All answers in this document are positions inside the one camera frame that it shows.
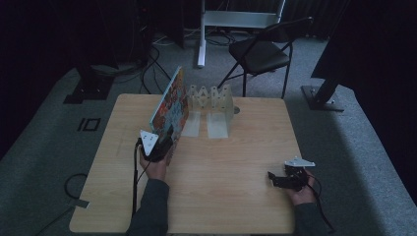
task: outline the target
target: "person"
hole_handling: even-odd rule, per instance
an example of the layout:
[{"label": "person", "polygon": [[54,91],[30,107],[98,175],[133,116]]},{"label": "person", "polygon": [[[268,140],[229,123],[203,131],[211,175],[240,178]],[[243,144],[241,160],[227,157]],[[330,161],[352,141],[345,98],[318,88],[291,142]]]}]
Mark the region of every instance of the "person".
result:
[{"label": "person", "polygon": [[[315,178],[309,170],[306,170],[306,172],[309,176],[308,185],[313,187]],[[327,235],[326,225],[316,206],[316,197],[313,190],[305,186],[298,192],[292,189],[284,189],[284,191],[294,205],[295,227],[293,235]]]},{"label": "person", "polygon": [[[166,167],[171,155],[166,155],[160,162],[146,161],[142,155],[141,166],[146,169],[148,182],[141,199],[141,207],[132,217],[127,235],[129,236],[166,236],[168,231],[168,196],[169,186],[165,183]],[[308,184],[314,185],[315,179],[310,171]],[[316,206],[313,191],[304,187],[301,191],[285,189],[294,204],[295,229],[294,236],[327,235],[326,225]]]}]

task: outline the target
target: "wooden table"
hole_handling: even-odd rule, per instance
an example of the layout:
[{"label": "wooden table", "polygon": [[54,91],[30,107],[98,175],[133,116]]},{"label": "wooden table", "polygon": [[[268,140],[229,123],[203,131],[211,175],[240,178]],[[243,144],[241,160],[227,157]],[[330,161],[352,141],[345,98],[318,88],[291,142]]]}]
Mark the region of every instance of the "wooden table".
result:
[{"label": "wooden table", "polygon": [[[134,146],[160,95],[121,94],[107,124],[81,199],[73,232],[125,232],[132,210]],[[291,233],[293,210],[267,171],[283,176],[283,161],[300,150],[283,100],[234,97],[240,108],[228,139],[182,137],[167,170],[169,233]],[[147,177],[139,183],[138,201]]]}]

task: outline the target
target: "black cable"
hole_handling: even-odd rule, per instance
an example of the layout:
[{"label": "black cable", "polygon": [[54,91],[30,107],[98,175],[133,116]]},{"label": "black cable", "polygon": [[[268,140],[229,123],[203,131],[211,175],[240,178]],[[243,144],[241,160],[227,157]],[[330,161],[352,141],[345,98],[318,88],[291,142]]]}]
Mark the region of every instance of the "black cable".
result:
[{"label": "black cable", "polygon": [[319,188],[319,196],[321,196],[322,195],[322,183],[320,183],[319,179],[314,177],[313,175],[307,175],[307,176],[315,179],[315,181],[319,184],[319,187],[320,187]]},{"label": "black cable", "polygon": [[141,72],[141,86],[139,87],[139,93],[141,93],[142,88],[145,88],[148,94],[151,94],[147,85],[145,85],[145,74],[147,73],[147,70],[150,68],[151,64],[147,64],[144,68],[144,70]]},{"label": "black cable", "polygon": [[141,73],[138,73],[138,74],[136,74],[136,75],[132,76],[132,78],[126,79],[126,80],[124,80],[124,81],[120,81],[120,82],[116,82],[116,81],[115,81],[115,82],[113,82],[113,84],[114,84],[114,85],[118,85],[118,84],[124,84],[124,83],[130,82],[130,81],[134,80],[136,77],[138,77],[140,74],[141,74]]},{"label": "black cable", "polygon": [[153,59],[152,57],[150,57],[150,59],[152,59],[154,61],[154,63],[156,63],[156,65],[163,72],[163,74],[166,76],[166,78],[168,79],[168,81],[171,81],[171,77],[168,75],[168,73],[166,73],[166,71],[162,68],[162,66],[159,65],[159,63],[157,62],[157,59],[159,58],[159,55],[160,55],[159,50],[156,47],[154,47],[154,46],[152,46],[152,48],[157,52],[157,56],[156,56],[156,59]]},{"label": "black cable", "polygon": [[159,92],[160,93],[163,93],[162,88],[160,88],[159,83],[157,82],[157,79],[156,79],[156,71],[155,71],[155,67],[154,66],[152,66],[152,71],[153,71],[153,81],[155,82],[156,87],[159,90]]},{"label": "black cable", "polygon": [[70,192],[68,191],[68,183],[71,181],[71,179],[73,179],[74,177],[78,177],[78,176],[83,176],[83,177],[86,177],[87,178],[87,174],[84,174],[84,173],[74,174],[74,175],[70,176],[65,181],[65,184],[64,184],[65,194],[67,194],[67,196],[70,197],[71,199],[75,199],[75,200],[78,200],[80,198],[80,196],[76,197],[76,196],[70,194]]},{"label": "black cable", "polygon": [[45,231],[46,229],[48,229],[52,224],[54,224],[56,221],[60,220],[62,217],[64,217],[64,215],[66,215],[68,212],[70,212],[73,208],[75,208],[74,206],[70,206],[67,208],[67,210],[65,210],[63,213],[61,213],[58,217],[56,217],[54,220],[52,220],[50,223],[48,223],[45,227],[43,227],[39,232],[37,232],[35,234],[35,236],[40,235],[41,233],[43,233],[43,231]]},{"label": "black cable", "polygon": [[[79,174],[74,174],[70,177],[67,178],[67,180],[65,181],[64,184],[64,190],[65,190],[65,194],[70,197],[71,199],[75,199],[78,200],[80,198],[80,196],[76,197],[72,194],[70,194],[70,192],[68,191],[68,183],[74,178],[74,177],[78,177],[78,176],[83,176],[87,178],[87,174],[84,173],[79,173]],[[48,229],[52,224],[54,224],[56,221],[60,220],[62,217],[64,217],[67,213],[69,213],[73,208],[75,208],[74,206],[70,206],[68,207],[64,212],[62,212],[59,216],[55,217],[55,219],[53,219],[51,222],[49,222],[46,226],[44,226],[41,230],[39,230],[39,232],[37,232],[35,234],[35,236],[40,235],[41,233],[43,233],[46,229]]]},{"label": "black cable", "polygon": [[317,208],[319,209],[319,213],[322,216],[322,219],[325,221],[325,224],[330,228],[330,231],[328,232],[328,234],[334,233],[336,230],[333,228],[333,226],[331,225],[330,221],[328,221],[328,218],[325,216],[325,213],[323,212],[322,201],[320,200],[320,195],[308,183],[306,183],[306,186],[309,187],[313,191],[313,195],[316,198]]},{"label": "black cable", "polygon": [[131,42],[131,49],[130,49],[130,52],[129,52],[129,56],[128,56],[128,59],[126,60],[127,62],[131,59],[133,49],[135,48],[135,22],[136,22],[135,15],[137,14],[135,9],[138,10],[138,6],[136,5],[135,0],[132,0],[129,3],[132,3],[132,5],[133,5],[133,6],[130,6],[131,9],[133,10],[132,15],[131,15],[132,16],[131,17],[131,21],[132,21],[132,42]]},{"label": "black cable", "polygon": [[134,75],[135,73],[137,73],[141,69],[141,67],[139,65],[135,65],[135,66],[132,66],[132,67],[127,68],[127,69],[115,70],[115,71],[112,71],[112,72],[101,71],[101,70],[95,69],[95,68],[92,68],[92,69],[95,71],[95,73],[97,75],[100,75],[100,76],[103,76],[103,77],[118,77],[118,76]]},{"label": "black cable", "polygon": [[206,42],[217,46],[229,46],[230,44],[236,42],[235,37],[231,33],[221,32],[220,36],[225,37],[227,42],[219,42],[213,39],[209,39],[209,35],[206,36]]},{"label": "black cable", "polygon": [[141,175],[138,177],[138,147],[139,147],[140,143],[141,143],[141,138],[138,138],[138,140],[135,143],[135,151],[133,153],[134,163],[135,163],[135,172],[134,172],[134,177],[133,177],[132,217],[136,213],[136,209],[137,209],[139,180],[144,175],[144,173],[147,171],[147,169],[150,165],[150,162],[149,162],[147,167],[145,167],[144,171],[142,171]]}]

